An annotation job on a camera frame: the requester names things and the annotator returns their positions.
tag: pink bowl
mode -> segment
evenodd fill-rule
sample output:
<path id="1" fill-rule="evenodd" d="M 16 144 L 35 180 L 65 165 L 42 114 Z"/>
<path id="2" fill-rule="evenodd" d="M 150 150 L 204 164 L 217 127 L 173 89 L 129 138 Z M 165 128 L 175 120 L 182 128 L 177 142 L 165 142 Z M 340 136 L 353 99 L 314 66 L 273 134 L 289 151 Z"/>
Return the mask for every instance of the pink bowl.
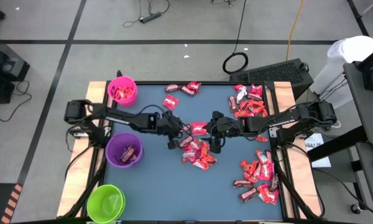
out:
<path id="1" fill-rule="evenodd" d="M 118 100 L 115 99 L 114 94 L 117 88 L 132 88 L 134 91 L 126 99 Z M 137 100 L 138 88 L 134 80 L 127 76 L 117 77 L 111 81 L 108 86 L 108 95 L 121 106 L 128 107 L 132 106 Z"/>

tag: orange stripe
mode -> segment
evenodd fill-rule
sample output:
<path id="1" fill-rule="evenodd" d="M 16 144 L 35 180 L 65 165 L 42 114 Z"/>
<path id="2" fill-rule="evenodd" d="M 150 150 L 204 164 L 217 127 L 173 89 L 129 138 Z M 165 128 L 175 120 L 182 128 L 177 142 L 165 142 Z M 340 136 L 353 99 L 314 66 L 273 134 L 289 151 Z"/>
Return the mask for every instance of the orange stripe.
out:
<path id="1" fill-rule="evenodd" d="M 11 209 L 9 209 L 9 208 L 6 208 L 4 212 L 7 213 L 7 215 L 9 215 L 9 216 L 12 216 L 12 214 L 14 213 L 14 212 L 13 212 Z"/>
<path id="2" fill-rule="evenodd" d="M 2 221 L 3 223 L 10 223 L 10 219 L 8 219 L 8 218 L 5 217 L 5 216 L 1 217 L 1 221 Z"/>
<path id="3" fill-rule="evenodd" d="M 19 199 L 19 194 L 15 193 L 15 192 L 11 192 L 11 197 L 18 200 Z"/>
<path id="4" fill-rule="evenodd" d="M 8 200 L 8 204 L 9 204 L 12 208 L 15 208 L 15 206 L 17 206 L 17 204 L 16 204 L 13 200 L 11 200 L 11 199 Z"/>
<path id="5" fill-rule="evenodd" d="M 19 184 L 17 184 L 17 185 L 15 185 L 15 189 L 17 189 L 19 192 L 21 192 L 22 187 Z"/>

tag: gray floor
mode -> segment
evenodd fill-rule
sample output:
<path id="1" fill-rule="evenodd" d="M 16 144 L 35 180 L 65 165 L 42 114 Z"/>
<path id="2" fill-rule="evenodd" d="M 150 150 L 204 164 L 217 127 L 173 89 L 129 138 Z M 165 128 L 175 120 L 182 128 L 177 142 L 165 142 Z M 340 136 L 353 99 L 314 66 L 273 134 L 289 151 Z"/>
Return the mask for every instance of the gray floor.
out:
<path id="1" fill-rule="evenodd" d="M 7 18 L 0 22 L 0 39 L 67 40 L 80 2 L 0 0 L 0 9 L 7 14 Z M 124 28 L 124 21 L 138 17 L 138 1 L 87 0 L 75 40 L 236 38 L 242 0 L 234 2 L 232 8 L 227 4 L 211 5 L 210 0 L 170 2 L 170 9 L 161 18 Z M 338 40 L 362 34 L 346 1 L 305 2 L 293 39 Z M 372 1 L 354 2 L 361 12 Z M 287 40 L 299 3 L 294 0 L 248 0 L 241 39 Z M 166 6 L 166 1 L 155 0 L 153 11 L 163 11 Z M 142 14 L 147 15 L 145 0 L 142 0 Z M 365 15 L 363 21 L 373 37 L 373 10 Z M 14 44 L 10 47 L 31 65 L 26 79 L 31 82 L 33 99 L 21 107 L 10 122 L 0 123 L 0 182 L 15 182 L 18 178 L 64 50 L 64 45 L 59 44 Z M 326 63 L 328 48 L 329 45 L 293 45 L 290 58 L 301 58 L 307 62 L 311 76 L 315 77 Z M 118 69 L 136 80 L 227 80 L 228 76 L 222 72 L 221 66 L 233 49 L 233 44 L 73 44 L 12 221 L 55 218 L 64 171 L 70 160 L 64 140 L 68 128 L 63 122 L 65 103 L 84 98 L 90 81 L 110 80 Z M 249 56 L 248 68 L 282 62 L 286 49 L 287 46 L 282 44 L 238 46 L 238 50 Z M 228 69 L 235 69 L 241 63 L 236 58 L 232 59 Z M 6 118 L 23 97 L 15 96 L 9 105 L 1 105 L 0 116 Z M 305 97 L 302 95 L 299 101 L 305 101 Z M 315 96 L 309 93 L 308 97 L 313 99 Z M 353 117 L 345 115 L 346 111 L 355 110 L 353 103 L 336 110 L 343 127 L 332 129 L 328 134 L 339 135 L 359 125 L 356 114 Z M 329 220 L 373 223 L 370 213 L 353 215 L 349 211 L 354 200 L 340 184 L 318 182 L 318 189 L 325 201 L 325 217 Z"/>

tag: green bowl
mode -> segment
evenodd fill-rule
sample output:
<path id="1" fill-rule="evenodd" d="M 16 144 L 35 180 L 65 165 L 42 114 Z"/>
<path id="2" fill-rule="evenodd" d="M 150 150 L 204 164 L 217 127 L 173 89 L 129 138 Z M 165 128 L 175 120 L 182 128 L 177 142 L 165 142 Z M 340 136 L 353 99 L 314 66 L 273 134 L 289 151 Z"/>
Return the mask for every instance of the green bowl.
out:
<path id="1" fill-rule="evenodd" d="M 124 193 L 113 185 L 98 187 L 87 201 L 87 213 L 96 223 L 109 223 L 123 213 L 126 198 Z"/>

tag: white paper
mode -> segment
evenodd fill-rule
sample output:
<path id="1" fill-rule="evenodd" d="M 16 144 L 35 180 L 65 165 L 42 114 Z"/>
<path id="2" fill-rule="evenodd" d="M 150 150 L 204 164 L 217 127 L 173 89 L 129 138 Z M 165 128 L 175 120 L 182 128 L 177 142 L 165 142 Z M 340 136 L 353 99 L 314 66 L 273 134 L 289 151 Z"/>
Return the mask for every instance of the white paper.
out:
<path id="1" fill-rule="evenodd" d="M 306 151 L 318 147 L 323 144 L 322 134 L 314 133 L 309 138 L 305 140 L 305 147 Z M 319 167 L 331 167 L 329 157 L 325 157 L 318 161 L 312 162 L 312 167 L 319 168 Z"/>

